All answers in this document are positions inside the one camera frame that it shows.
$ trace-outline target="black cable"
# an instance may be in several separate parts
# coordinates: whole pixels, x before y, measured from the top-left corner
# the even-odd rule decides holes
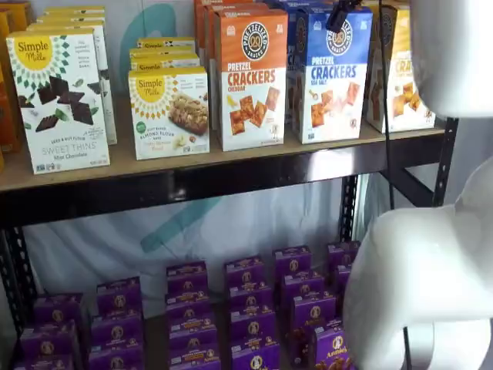
[[[387,60],[385,59],[385,43],[384,43],[384,10],[382,7],[382,0],[378,0],[378,18],[380,29],[380,49],[382,52],[382,75],[383,75],[383,88],[384,88],[384,124],[385,124],[385,156],[387,157],[387,180],[388,180],[388,192],[391,210],[395,209],[394,201],[394,186],[392,185],[392,165],[391,165],[391,138],[388,129],[388,106],[387,106]],[[406,369],[411,370],[411,348],[409,346],[409,334],[407,328],[404,328],[404,347],[406,350]]]

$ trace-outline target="cracker image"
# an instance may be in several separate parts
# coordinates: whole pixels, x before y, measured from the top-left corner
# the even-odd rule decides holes
[[[267,99],[265,101],[265,105],[267,108],[272,110],[273,112],[276,110],[277,97],[279,96],[279,90],[275,87],[270,87],[269,92],[267,93]]]
[[[230,113],[231,132],[233,135],[245,132],[245,122],[241,116],[241,110],[235,110]]]
[[[247,119],[252,119],[253,98],[251,95],[245,96],[244,98],[240,99],[240,110],[243,121],[246,121]]]
[[[318,127],[324,124],[324,106],[322,103],[311,106],[311,126]]]
[[[185,94],[176,94],[171,102],[169,119],[178,127],[202,136],[209,127],[207,107]]]
[[[347,88],[347,104],[350,106],[354,105],[354,102],[356,101],[357,94],[360,91],[360,86],[357,83],[351,82],[349,84],[349,87]]]
[[[262,126],[262,121],[263,118],[265,117],[265,113],[267,113],[267,105],[262,104],[257,100],[257,104],[255,105],[255,112],[253,113],[253,118],[250,120],[251,123],[253,123],[257,127]]]
[[[394,98],[394,117],[401,116],[404,114],[404,104],[406,103],[406,98],[404,95],[399,95]]]

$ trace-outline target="chocolate image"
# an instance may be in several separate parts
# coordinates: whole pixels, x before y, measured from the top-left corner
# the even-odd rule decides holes
[[[91,109],[89,104],[85,103],[70,103],[70,108],[72,108],[72,115],[74,120],[85,123],[87,125],[93,125]]]
[[[56,99],[56,94],[53,92],[52,87],[50,85],[46,85],[38,89],[39,101],[42,105],[49,103]]]
[[[36,132],[52,129],[55,127],[59,119],[56,116],[47,116],[41,120],[38,127],[36,127]]]
[[[52,86],[52,91],[57,96],[62,96],[63,93],[69,91],[69,83],[58,77],[49,77],[49,84]]]

